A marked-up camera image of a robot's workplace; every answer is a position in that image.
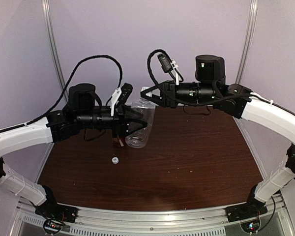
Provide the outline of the white flip nozzle cap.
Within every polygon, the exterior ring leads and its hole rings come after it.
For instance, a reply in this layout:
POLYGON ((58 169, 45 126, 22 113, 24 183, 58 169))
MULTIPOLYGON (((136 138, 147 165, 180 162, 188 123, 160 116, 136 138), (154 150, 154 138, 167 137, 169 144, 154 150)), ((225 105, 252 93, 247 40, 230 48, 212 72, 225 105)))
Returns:
POLYGON ((152 97, 152 91, 149 91, 149 87, 142 87, 140 92, 141 97, 152 97))

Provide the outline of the small clear plastic bottle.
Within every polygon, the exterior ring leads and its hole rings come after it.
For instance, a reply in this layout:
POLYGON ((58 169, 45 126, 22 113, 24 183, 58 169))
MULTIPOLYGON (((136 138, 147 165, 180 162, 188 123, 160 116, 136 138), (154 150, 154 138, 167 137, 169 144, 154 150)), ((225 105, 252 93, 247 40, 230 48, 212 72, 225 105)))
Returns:
POLYGON ((125 138, 125 141, 131 148, 143 148, 152 130, 155 105, 144 98, 139 98, 132 103, 131 109, 134 113, 130 113, 130 117, 134 122, 129 125, 131 134, 125 138))

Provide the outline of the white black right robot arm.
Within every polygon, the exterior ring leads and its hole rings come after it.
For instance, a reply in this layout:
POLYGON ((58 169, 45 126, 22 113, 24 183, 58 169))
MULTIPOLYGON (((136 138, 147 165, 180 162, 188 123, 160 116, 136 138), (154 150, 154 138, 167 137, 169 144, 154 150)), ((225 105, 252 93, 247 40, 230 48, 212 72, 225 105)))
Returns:
POLYGON ((150 65, 154 54, 150 54, 147 69, 154 86, 142 90, 141 98, 164 108, 175 108, 178 104, 193 107, 210 105, 237 119, 262 125, 291 141, 286 163, 280 164, 269 177, 255 185, 242 206, 245 216, 254 216, 277 191, 295 179, 295 113, 240 84, 227 85, 222 57, 196 56, 196 82, 185 83, 173 59, 161 50, 155 51, 155 54, 161 68, 170 74, 172 80, 162 83, 156 81, 150 65))

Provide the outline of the white bottle cap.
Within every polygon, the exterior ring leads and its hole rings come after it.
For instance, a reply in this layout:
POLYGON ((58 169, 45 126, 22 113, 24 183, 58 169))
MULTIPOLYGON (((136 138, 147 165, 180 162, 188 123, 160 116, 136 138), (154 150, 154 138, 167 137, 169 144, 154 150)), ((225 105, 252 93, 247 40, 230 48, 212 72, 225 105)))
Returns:
POLYGON ((118 157, 113 157, 112 158, 112 163, 113 164, 118 164, 119 163, 119 158, 118 157))

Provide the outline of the large gold label drink bottle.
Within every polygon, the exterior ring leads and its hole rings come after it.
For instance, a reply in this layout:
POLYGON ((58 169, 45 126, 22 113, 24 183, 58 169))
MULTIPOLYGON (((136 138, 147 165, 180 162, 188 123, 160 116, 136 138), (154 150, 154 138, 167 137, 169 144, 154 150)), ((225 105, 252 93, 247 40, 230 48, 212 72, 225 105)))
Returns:
POLYGON ((125 146, 125 138, 118 134, 112 134, 112 142, 113 146, 116 148, 122 148, 125 146))

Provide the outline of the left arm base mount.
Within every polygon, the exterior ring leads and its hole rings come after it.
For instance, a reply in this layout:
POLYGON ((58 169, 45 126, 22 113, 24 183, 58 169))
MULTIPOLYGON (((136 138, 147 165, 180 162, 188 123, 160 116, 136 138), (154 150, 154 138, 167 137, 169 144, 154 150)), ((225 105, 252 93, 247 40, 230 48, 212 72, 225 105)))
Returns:
POLYGON ((66 206, 59 204, 52 190, 43 185, 42 188, 46 193, 46 201, 43 204, 36 206, 35 213, 41 215, 45 221, 43 223, 43 230, 48 235, 55 235, 59 233, 67 223, 75 223, 78 209, 73 206, 66 206))

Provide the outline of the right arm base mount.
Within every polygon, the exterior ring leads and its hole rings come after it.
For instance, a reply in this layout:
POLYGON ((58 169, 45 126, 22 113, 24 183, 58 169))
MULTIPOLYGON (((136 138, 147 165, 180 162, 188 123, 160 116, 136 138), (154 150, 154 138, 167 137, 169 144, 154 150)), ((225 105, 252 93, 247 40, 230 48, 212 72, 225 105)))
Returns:
POLYGON ((228 222, 243 221, 240 223, 241 229, 249 235, 257 234, 265 229, 272 221, 276 211, 276 202, 271 196, 273 202, 273 212, 266 223, 261 223, 260 216, 268 213, 268 210, 266 208, 266 203, 259 202, 255 199, 256 188, 257 185, 251 188, 246 203, 228 206, 225 208, 228 222))

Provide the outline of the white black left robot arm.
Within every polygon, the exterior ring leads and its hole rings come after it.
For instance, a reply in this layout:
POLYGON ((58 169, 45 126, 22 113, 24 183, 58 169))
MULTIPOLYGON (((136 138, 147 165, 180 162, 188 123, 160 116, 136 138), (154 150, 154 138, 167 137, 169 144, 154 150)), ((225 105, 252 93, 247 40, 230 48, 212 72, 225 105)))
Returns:
POLYGON ((69 100, 62 110, 50 111, 37 121, 0 130, 0 185, 41 207, 50 218, 57 218, 61 208, 51 189, 14 172, 5 164, 3 156, 35 145, 64 141, 81 130, 111 130, 113 137, 125 138, 146 128, 148 123, 144 116, 125 105, 132 89, 128 83, 117 88, 111 106, 105 108, 94 85, 78 84, 69 89, 69 100))

